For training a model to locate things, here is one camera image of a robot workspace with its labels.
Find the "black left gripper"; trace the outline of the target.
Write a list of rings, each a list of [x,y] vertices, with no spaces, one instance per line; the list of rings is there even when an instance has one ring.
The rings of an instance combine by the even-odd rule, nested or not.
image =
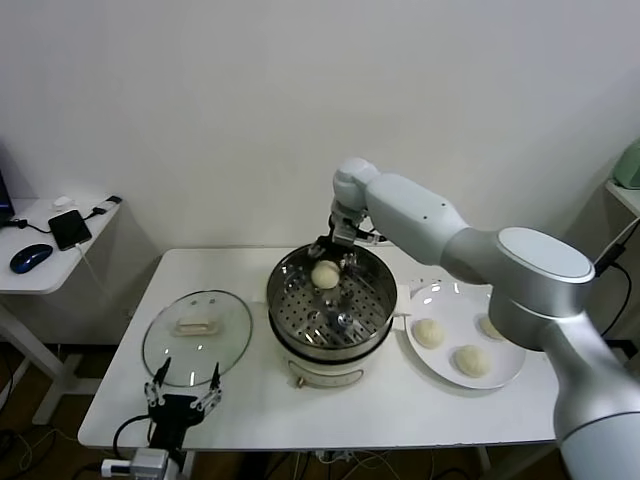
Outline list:
[[[162,366],[144,385],[150,419],[155,425],[149,446],[162,450],[181,450],[187,431],[200,423],[200,412],[210,413],[221,401],[222,386],[220,364],[215,369],[204,396],[165,394],[162,386],[169,371],[171,358],[167,357]]]

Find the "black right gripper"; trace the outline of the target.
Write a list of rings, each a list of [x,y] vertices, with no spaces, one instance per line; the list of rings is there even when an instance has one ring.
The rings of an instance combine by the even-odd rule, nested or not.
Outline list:
[[[356,241],[371,242],[371,234],[360,228],[366,213],[354,210],[333,200],[330,214],[330,235],[321,235],[307,248],[307,256],[317,259],[331,249],[333,243],[350,246]],[[339,261],[343,273],[354,272],[358,268],[358,256],[354,251],[346,252]]]

